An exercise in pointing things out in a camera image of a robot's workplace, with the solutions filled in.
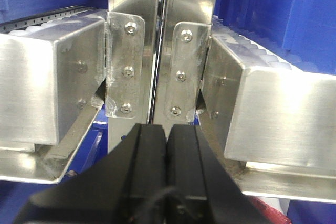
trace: bolt head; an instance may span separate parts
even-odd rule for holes
[[[218,118],[218,115],[219,115],[219,111],[214,111],[213,113],[212,113],[212,117],[213,118]]]
[[[77,62],[77,70],[79,73],[86,73],[88,71],[88,65],[80,60]]]
[[[84,99],[79,99],[77,102],[77,108],[80,110],[84,109],[85,105],[87,104],[86,100]]]
[[[170,115],[172,116],[179,116],[181,115],[181,109],[178,106],[174,106],[170,109]]]
[[[176,73],[176,80],[179,81],[179,82],[184,82],[185,79],[187,79],[187,75],[185,72],[183,71],[178,71]]]
[[[181,40],[185,43],[190,42],[193,39],[193,33],[190,30],[183,30],[181,32]]]
[[[121,107],[120,107],[120,111],[124,114],[129,114],[132,111],[132,107],[129,103],[124,103]]]
[[[78,173],[75,170],[69,170],[67,171],[66,175],[71,178],[77,176]]]
[[[128,22],[125,25],[125,32],[128,35],[135,35],[138,31],[138,26],[134,22]]]
[[[134,76],[134,69],[131,66],[126,66],[122,74],[127,78],[132,78]]]

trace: brushed metal surface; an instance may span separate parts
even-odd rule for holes
[[[336,203],[335,83],[214,27],[198,117],[244,194]]]
[[[104,80],[103,14],[0,34],[0,140],[55,145],[66,135]]]
[[[110,12],[137,15],[145,21],[139,109],[134,118],[109,118],[109,150],[121,141],[123,135],[127,135],[135,123],[147,123],[149,119],[158,2],[159,0],[109,0]]]
[[[113,118],[134,118],[139,111],[140,115],[142,114],[139,94],[145,22],[139,16],[110,12],[107,24],[112,48],[107,51],[109,55],[107,56],[106,115]],[[127,33],[128,24],[134,24],[133,34]],[[121,109],[124,104],[129,104],[127,113]]]
[[[225,156],[240,161],[334,169],[336,76],[244,70]]]
[[[58,145],[42,145],[36,152],[0,150],[0,179],[42,184],[60,182],[102,106],[100,98],[89,99]]]
[[[281,166],[226,159],[215,134],[216,119],[206,108],[198,115],[212,150],[245,195],[336,203],[334,169]]]
[[[183,40],[184,31],[192,34],[188,42]],[[175,123],[194,121],[209,35],[210,25],[180,22],[175,26],[164,110],[167,119]],[[178,79],[179,73],[183,73],[183,81]],[[180,108],[179,115],[171,113],[173,107]]]
[[[166,134],[169,133],[174,121],[167,117],[166,97],[170,93],[174,93],[174,89],[168,89],[167,85],[171,78],[170,65],[171,55],[174,51],[173,37],[174,28],[179,22],[202,23],[205,25],[211,24],[213,7],[215,0],[165,0],[164,10],[164,33],[162,48],[160,53],[160,68],[158,76],[158,84],[155,95],[155,107],[153,122],[162,124]],[[180,100],[178,103],[183,104],[186,101],[195,101],[195,94],[190,94],[187,99]]]

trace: red object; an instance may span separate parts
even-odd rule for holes
[[[292,224],[282,212],[271,207],[257,197],[250,197],[251,203],[273,224]]]

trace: stainless steel box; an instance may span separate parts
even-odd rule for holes
[[[104,14],[0,34],[0,140],[62,140],[104,80]]]

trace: black cable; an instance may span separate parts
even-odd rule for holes
[[[149,213],[157,202],[164,200],[167,196],[171,196],[177,199],[181,203],[181,205],[184,206],[185,212],[189,214],[189,216],[192,219],[196,221],[198,220],[198,216],[195,213],[193,213],[193,211],[188,207],[188,203],[185,200],[184,195],[176,187],[169,186],[158,191],[152,197],[150,197],[148,200],[142,203],[135,211],[135,214],[131,218],[129,218],[128,223],[133,223],[135,220],[139,219],[142,215]]]

